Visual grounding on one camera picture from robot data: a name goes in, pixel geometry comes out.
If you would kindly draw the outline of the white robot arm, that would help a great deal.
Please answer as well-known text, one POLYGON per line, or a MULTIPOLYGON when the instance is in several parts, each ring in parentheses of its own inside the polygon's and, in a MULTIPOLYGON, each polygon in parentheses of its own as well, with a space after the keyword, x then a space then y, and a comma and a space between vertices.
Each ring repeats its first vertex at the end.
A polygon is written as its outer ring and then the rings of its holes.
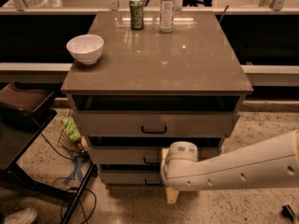
POLYGON ((165 198, 182 191, 296 188, 299 185, 299 131, 199 161, 197 146, 180 141, 162 154, 165 198))

